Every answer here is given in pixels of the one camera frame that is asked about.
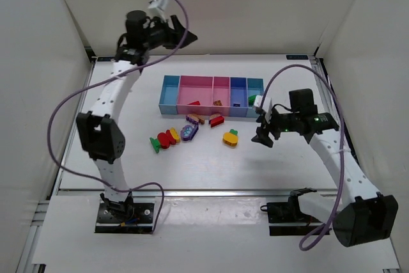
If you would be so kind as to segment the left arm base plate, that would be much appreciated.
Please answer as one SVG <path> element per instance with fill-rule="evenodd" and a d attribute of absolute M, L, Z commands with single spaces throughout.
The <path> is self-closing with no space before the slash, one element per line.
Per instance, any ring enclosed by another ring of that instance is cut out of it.
<path fill-rule="evenodd" d="M 150 234 L 153 231 L 152 202 L 136 203 L 130 197 L 126 202 L 101 201 L 96 215 L 95 233 Z"/>

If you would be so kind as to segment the green lego plate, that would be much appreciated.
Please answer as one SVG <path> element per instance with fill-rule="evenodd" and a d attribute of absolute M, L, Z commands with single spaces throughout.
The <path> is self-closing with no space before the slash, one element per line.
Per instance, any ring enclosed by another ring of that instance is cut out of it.
<path fill-rule="evenodd" d="M 162 145 L 160 144 L 160 141 L 158 138 L 150 138 L 150 143 L 155 151 L 155 153 L 159 153 L 160 149 L 162 148 Z"/>

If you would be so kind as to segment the yellow pineapple lego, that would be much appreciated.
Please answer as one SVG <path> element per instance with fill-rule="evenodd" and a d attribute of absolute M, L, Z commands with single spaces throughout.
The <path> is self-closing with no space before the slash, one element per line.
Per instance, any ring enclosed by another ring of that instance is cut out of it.
<path fill-rule="evenodd" d="M 236 147 L 238 144 L 238 131 L 231 129 L 229 132 L 225 132 L 222 137 L 224 144 L 230 147 Z"/>

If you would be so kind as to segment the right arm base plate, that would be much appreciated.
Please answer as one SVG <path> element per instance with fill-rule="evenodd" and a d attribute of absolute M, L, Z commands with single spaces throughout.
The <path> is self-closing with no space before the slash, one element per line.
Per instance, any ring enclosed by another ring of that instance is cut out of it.
<path fill-rule="evenodd" d="M 305 236 L 321 222 L 310 215 L 293 217 L 287 202 L 269 202 L 259 208 L 268 216 L 271 237 Z"/>

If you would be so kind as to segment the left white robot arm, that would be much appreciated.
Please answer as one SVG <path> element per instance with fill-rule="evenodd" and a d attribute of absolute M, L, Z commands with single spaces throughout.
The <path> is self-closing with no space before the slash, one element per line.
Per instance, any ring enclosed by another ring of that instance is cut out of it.
<path fill-rule="evenodd" d="M 176 15 L 163 19 L 134 10 L 127 13 L 125 29 L 118 40 L 112 64 L 113 79 L 104 85 L 90 110 L 76 117 L 82 149 L 94 161 L 104 183 L 102 201 L 114 208 L 131 202 L 121 165 L 126 141 L 118 126 L 125 100 L 141 76 L 152 49 L 184 48 L 197 40 Z"/>

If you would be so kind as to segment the red heart lego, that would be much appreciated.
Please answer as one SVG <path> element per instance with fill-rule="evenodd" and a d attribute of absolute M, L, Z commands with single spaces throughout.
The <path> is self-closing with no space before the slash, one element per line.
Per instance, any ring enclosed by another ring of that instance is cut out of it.
<path fill-rule="evenodd" d="M 157 139 L 159 141 L 161 149 L 168 149 L 171 145 L 176 144 L 176 139 L 171 134 L 170 130 L 166 130 L 165 132 L 160 132 L 157 135 Z"/>

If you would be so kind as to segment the green lego brick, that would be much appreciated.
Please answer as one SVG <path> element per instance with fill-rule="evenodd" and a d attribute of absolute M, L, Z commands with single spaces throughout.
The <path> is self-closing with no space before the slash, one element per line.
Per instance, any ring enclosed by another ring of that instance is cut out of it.
<path fill-rule="evenodd" d="M 256 97 L 257 97 L 257 95 L 251 95 L 251 96 L 248 98 L 248 106 L 249 106 L 249 107 L 253 106 Z"/>

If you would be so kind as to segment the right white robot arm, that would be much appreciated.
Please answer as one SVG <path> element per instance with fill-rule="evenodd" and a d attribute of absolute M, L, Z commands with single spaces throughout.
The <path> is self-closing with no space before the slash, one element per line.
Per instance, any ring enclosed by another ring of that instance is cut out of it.
<path fill-rule="evenodd" d="M 334 205 L 314 189 L 295 190 L 288 198 L 288 212 L 296 220 L 309 215 L 329 221 L 345 247 L 389 238 L 398 210 L 395 197 L 384 196 L 341 145 L 339 125 L 330 113 L 318 112 L 312 90 L 293 90 L 289 97 L 290 107 L 279 113 L 271 98 L 256 96 L 253 108 L 260 126 L 252 141 L 272 147 L 282 133 L 299 133 L 318 154 L 341 196 Z"/>

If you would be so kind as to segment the yellow curved lego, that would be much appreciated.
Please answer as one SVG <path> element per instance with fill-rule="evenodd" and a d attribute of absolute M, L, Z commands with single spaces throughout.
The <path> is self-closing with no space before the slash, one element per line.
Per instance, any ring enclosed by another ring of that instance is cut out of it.
<path fill-rule="evenodd" d="M 179 143 L 181 141 L 181 138 L 177 130 L 174 127 L 172 127 L 169 131 L 175 143 Z"/>

